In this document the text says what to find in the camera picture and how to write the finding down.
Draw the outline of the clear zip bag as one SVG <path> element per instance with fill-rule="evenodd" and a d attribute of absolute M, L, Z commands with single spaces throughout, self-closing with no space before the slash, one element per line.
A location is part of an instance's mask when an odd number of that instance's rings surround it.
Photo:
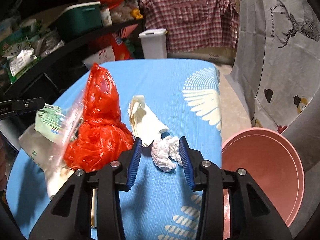
<path fill-rule="evenodd" d="M 65 119 L 63 121 L 62 138 L 59 144 L 54 143 L 49 151 L 50 157 L 47 167 L 56 170 L 63 162 L 63 156 L 67 150 L 69 143 L 76 139 L 76 134 L 80 125 L 83 123 L 84 111 L 84 90 L 80 90 L 75 97 L 71 107 L 69 107 Z"/>

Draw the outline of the pink plastic trash basin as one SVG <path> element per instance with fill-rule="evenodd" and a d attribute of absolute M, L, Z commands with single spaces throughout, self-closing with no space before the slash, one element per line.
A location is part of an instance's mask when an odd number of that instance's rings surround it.
<path fill-rule="evenodd" d="M 239 132 L 222 145 L 222 168 L 244 168 L 272 202 L 286 226 L 295 220 L 304 196 L 304 170 L 293 145 L 266 128 Z"/>

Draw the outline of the yellow toy figure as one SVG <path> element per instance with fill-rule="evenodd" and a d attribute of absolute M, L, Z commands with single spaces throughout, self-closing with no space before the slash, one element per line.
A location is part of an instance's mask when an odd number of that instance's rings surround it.
<path fill-rule="evenodd" d="M 140 13 L 140 10 L 138 8 L 134 8 L 131 10 L 131 16 L 135 19 L 135 20 L 141 20 L 144 18 L 144 16 Z"/>

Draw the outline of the green white snack bag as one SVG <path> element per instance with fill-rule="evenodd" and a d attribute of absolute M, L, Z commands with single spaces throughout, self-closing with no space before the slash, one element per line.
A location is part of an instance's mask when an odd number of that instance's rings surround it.
<path fill-rule="evenodd" d="M 23 28 L 1 42 L 1 56 L 8 61 L 7 71 L 11 84 L 16 82 L 23 71 L 38 61 L 28 34 L 28 28 Z"/>

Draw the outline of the beige paper bag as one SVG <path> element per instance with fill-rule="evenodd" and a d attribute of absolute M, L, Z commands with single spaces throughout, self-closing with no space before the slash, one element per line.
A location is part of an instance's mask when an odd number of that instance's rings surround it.
<path fill-rule="evenodd" d="M 49 199 L 52 199 L 74 171 L 64 161 L 54 164 L 50 160 L 55 144 L 36 131 L 35 124 L 23 132 L 18 142 L 22 150 L 44 172 L 47 194 Z"/>

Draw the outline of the red plastic bag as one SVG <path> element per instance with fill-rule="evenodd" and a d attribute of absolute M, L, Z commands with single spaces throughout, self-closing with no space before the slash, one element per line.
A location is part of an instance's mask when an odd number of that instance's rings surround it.
<path fill-rule="evenodd" d="M 92 172 L 117 160 L 132 148 L 134 139 L 121 122 L 119 94 L 110 72 L 93 64 L 84 90 L 83 123 L 63 159 L 73 169 Z"/>

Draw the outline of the black storage shelf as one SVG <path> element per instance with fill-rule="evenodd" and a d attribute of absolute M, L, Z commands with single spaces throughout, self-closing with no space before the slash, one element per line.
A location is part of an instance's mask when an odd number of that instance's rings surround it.
<path fill-rule="evenodd" d="M 111 8 L 116 1 L 125 4 L 139 0 L 1 0 L 1 26 L 9 25 L 9 34 L 5 38 L 20 29 L 28 28 L 28 38 L 38 58 L 11 84 L 7 71 L 8 61 L 1 56 L 1 102 L 43 98 L 45 104 L 53 104 L 87 72 L 82 61 L 97 52 L 91 46 L 96 38 L 142 23 L 141 20 L 127 16 L 111 26 L 71 35 L 57 31 L 55 21 L 58 16 L 71 5 L 100 2 Z M 18 137 L 34 123 L 35 112 L 5 119 L 1 133 L 15 151 L 20 150 Z"/>

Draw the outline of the white pedal bin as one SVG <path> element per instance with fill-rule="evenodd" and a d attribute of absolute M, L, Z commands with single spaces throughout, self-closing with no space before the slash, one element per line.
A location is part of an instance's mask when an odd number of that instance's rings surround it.
<path fill-rule="evenodd" d="M 138 35 L 142 44 L 144 59 L 166 59 L 167 58 L 167 30 L 150 29 Z"/>

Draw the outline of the white tissue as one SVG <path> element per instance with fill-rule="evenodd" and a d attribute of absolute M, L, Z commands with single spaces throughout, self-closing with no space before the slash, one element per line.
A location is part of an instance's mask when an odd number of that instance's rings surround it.
<path fill-rule="evenodd" d="M 179 138 L 171 136 L 162 138 L 158 133 L 152 143 L 151 157 L 153 163 L 166 173 L 175 170 L 177 164 L 183 166 L 179 154 Z"/>

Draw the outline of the green panda package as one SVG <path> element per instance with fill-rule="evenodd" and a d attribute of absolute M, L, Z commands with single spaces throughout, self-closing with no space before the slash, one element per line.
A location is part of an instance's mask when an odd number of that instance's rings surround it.
<path fill-rule="evenodd" d="M 59 144 L 62 138 L 64 119 L 65 115 L 59 106 L 45 104 L 36 113 L 35 130 L 51 142 Z"/>

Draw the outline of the grey deer print curtain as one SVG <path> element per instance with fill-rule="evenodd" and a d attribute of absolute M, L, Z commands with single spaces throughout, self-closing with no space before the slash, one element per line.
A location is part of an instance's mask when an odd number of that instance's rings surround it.
<path fill-rule="evenodd" d="M 228 81 L 252 126 L 282 134 L 306 171 L 319 163 L 319 19 L 308 0 L 240 0 Z"/>

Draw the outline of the red white sack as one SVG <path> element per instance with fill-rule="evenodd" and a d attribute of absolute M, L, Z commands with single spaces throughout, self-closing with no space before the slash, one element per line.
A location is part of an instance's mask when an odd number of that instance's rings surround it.
<path fill-rule="evenodd" d="M 98 37 L 91 43 L 91 46 L 97 52 L 82 61 L 87 69 L 91 69 L 94 63 L 103 64 L 133 59 L 124 41 L 117 33 L 108 33 Z"/>

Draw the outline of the green storage box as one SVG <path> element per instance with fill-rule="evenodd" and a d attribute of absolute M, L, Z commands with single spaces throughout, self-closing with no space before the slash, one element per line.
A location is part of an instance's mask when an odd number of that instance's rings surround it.
<path fill-rule="evenodd" d="M 57 31 L 78 35 L 102 27 L 100 2 L 88 2 L 67 7 L 55 21 Z"/>

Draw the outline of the light blue tablecloth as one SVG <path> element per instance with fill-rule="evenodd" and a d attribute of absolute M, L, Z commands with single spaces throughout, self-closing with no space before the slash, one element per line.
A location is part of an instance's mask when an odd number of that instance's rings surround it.
<path fill-rule="evenodd" d="M 93 65 L 56 105 L 70 110 L 84 101 L 80 137 L 68 148 L 67 166 L 82 169 L 104 164 L 103 149 L 113 150 L 105 120 L 121 122 L 130 138 L 142 140 L 143 153 L 136 182 L 120 194 L 127 239 L 194 239 L 201 195 L 186 184 L 183 168 L 162 171 L 153 161 L 161 146 L 163 163 L 174 163 L 167 151 L 189 146 L 221 165 L 219 72 L 200 60 L 125 60 Z"/>

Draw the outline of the red plaid curtain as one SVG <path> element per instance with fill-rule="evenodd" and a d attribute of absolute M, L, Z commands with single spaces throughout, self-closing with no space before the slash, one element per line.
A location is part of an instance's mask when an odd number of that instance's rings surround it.
<path fill-rule="evenodd" d="M 146 29 L 167 30 L 167 51 L 236 48 L 235 0 L 140 0 Z"/>

